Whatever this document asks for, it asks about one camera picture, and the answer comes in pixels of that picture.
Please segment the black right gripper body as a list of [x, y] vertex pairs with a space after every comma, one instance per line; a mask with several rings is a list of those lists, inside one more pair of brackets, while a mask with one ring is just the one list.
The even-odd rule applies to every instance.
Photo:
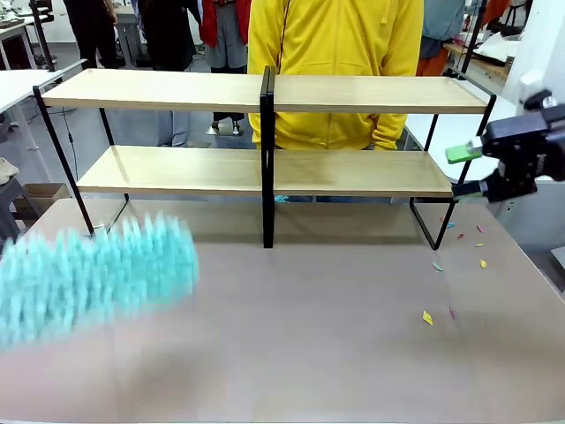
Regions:
[[481, 136], [482, 155], [499, 160], [480, 182], [491, 203], [537, 192], [540, 177], [564, 180], [564, 105], [542, 89], [523, 106], [523, 114], [489, 123]]

